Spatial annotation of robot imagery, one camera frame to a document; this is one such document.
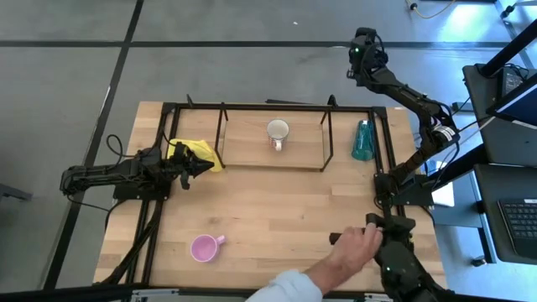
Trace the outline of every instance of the wooden shelf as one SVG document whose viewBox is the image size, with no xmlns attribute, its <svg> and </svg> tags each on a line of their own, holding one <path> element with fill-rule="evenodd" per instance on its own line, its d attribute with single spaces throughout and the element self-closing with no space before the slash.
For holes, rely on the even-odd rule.
<svg viewBox="0 0 537 302">
<path fill-rule="evenodd" d="M 320 169 L 325 163 L 319 118 L 285 120 L 289 136 L 282 151 L 269 144 L 267 124 L 275 117 L 230 117 L 226 124 L 222 161 L 225 165 Z"/>
</svg>

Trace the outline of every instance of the white mug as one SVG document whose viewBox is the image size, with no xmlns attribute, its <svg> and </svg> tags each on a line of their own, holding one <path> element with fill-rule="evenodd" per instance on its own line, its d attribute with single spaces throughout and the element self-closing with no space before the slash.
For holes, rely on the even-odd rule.
<svg viewBox="0 0 537 302">
<path fill-rule="evenodd" d="M 267 134 L 270 145 L 276 151 L 281 151 L 285 139 L 289 135 L 289 125 L 282 119 L 274 119 L 267 125 Z"/>
</svg>

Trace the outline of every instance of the human arm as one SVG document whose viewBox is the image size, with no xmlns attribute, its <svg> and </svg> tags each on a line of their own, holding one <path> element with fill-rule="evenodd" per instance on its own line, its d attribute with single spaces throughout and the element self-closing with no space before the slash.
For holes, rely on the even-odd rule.
<svg viewBox="0 0 537 302">
<path fill-rule="evenodd" d="M 364 233 L 361 228 L 348 227 L 330 255 L 303 273 L 281 273 L 250 297 L 248 302 L 320 302 L 324 294 L 362 270 L 377 252 L 382 238 L 382 233 L 372 223 L 366 226 Z"/>
</svg>

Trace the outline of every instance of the pink mug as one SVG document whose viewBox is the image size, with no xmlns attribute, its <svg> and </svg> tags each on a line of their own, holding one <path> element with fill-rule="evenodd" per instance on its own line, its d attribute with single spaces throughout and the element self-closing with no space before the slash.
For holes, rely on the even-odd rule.
<svg viewBox="0 0 537 302">
<path fill-rule="evenodd" d="M 209 262 L 218 254 L 220 245 L 225 241 L 226 237 L 223 235 L 218 238 L 214 238 L 211 235 L 200 235 L 192 242 L 190 255 L 197 262 Z"/>
</svg>

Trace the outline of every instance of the keyboard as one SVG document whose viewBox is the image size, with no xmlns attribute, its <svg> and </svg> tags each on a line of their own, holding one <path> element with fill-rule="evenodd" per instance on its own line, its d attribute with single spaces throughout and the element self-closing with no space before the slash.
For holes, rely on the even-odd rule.
<svg viewBox="0 0 537 302">
<path fill-rule="evenodd" d="M 537 199 L 499 200 L 514 251 L 537 259 Z"/>
</svg>

